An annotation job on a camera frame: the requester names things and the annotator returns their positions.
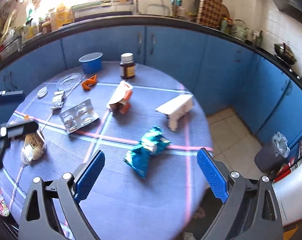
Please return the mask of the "tan paper packet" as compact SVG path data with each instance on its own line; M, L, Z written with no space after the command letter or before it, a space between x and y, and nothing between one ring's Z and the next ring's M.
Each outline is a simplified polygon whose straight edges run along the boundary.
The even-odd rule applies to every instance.
M37 130L34 133L27 134L20 154L22 163L30 165L32 161L38 160L43 155L46 148L46 141L42 131Z

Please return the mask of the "clear plastic round lid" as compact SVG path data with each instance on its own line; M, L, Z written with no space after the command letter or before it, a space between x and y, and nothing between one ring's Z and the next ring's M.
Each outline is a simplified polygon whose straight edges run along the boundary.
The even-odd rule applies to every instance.
M67 92L75 88L80 83L81 79L82 75L80 73L67 74L57 82L57 89L58 91Z

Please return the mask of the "white round bottle cap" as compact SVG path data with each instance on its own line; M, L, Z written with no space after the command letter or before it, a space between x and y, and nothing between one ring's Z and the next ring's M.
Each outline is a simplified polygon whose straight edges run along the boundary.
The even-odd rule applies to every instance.
M37 92L38 98L42 98L47 94L47 87L43 87Z

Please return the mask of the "blue checked tablecloth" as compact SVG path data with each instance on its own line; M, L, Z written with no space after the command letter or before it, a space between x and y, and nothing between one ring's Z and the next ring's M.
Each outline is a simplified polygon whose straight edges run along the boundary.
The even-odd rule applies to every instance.
M130 80L130 109L126 114L110 112L107 102L121 81L118 68L118 63L106 62L91 90L78 86L67 93L64 109L89 99L99 116L72 134L50 109L57 83L65 73L44 82L48 92L43 98L32 91L15 107L10 122L26 115L35 118L47 142L46 152L30 165L21 162L22 141L12 142L4 155L0 188L15 220L20 219L33 178L58 179L101 150L104 168L87 199L80 203L101 239L173 239L189 222L206 189L196 154L202 147L213 148L206 116L194 102L178 121L177 130L171 131L167 117L157 108L186 90L171 76L141 64ZM170 145L151 158L147 176L142 179L124 162L124 156L154 126L163 129Z

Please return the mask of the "white paper carton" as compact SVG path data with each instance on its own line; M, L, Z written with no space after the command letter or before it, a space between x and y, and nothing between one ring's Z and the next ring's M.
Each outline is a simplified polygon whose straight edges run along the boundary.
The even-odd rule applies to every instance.
M191 94L180 94L155 109L165 114L168 119L168 128L175 132L178 128L178 121L193 108L193 96Z

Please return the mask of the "checkered cutting board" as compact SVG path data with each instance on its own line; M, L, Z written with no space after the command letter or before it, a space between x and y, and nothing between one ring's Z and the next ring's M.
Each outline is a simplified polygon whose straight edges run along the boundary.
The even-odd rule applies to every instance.
M213 29L220 24L222 0L200 0L196 23Z

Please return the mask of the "grey trash bin with bag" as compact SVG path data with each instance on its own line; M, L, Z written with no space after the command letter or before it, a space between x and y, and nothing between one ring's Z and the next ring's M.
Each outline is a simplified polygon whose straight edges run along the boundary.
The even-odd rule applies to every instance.
M287 138L282 133L276 132L255 155L254 162L261 172L266 173L285 163L289 153Z

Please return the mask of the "green kettle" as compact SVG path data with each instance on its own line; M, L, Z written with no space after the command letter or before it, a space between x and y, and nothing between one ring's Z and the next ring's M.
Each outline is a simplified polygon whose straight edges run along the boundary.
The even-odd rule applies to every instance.
M243 20L235 19L233 21L231 35L240 40L245 40L247 37L247 30L247 24Z

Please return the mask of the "orange yellow snack wrapper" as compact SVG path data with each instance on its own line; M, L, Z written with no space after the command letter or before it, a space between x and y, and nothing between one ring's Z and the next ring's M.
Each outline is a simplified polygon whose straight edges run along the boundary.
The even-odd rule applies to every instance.
M133 94L133 86L122 80L107 103L107 108L112 112L126 114L130 109L130 98Z

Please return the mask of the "teal wrapper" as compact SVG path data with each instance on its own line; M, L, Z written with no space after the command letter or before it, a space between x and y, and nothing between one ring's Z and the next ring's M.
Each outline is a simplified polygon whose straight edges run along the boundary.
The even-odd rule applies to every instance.
M171 143L163 135L163 129L154 126L145 133L138 144L127 151L124 162L129 165L138 176L145 179L151 157L160 155Z

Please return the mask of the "blue plastic cup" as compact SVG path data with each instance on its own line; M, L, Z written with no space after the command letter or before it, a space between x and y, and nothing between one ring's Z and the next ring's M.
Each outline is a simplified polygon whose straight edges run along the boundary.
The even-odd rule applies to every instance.
M81 64L83 72L91 74L102 70L102 56L103 53L95 52L80 57L78 62Z

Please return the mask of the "silver blister pill pack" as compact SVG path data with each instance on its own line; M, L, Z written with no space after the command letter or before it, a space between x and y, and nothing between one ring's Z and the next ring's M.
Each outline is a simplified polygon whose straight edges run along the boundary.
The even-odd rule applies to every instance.
M71 134L99 119L90 99L60 113L59 117L67 134Z

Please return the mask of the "white cylindrical appliance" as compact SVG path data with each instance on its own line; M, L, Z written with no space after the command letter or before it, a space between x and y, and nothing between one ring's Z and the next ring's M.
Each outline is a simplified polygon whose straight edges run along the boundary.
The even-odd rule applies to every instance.
M302 219L302 164L280 181L274 183L282 225L287 226Z

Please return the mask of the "brown medicine bottle white cap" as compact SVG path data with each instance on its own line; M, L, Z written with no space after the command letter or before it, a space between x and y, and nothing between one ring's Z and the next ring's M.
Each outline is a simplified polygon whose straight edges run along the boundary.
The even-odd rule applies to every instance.
M131 79L135 76L135 62L133 53L123 53L120 62L121 77Z

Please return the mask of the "small white medicine box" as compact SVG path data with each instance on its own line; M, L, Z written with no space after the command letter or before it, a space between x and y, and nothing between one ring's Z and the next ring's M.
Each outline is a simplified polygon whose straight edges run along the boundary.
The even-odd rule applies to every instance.
M63 107L64 99L65 99L65 92L63 90L56 91L53 95L52 106L50 107L50 109L52 111L61 109Z

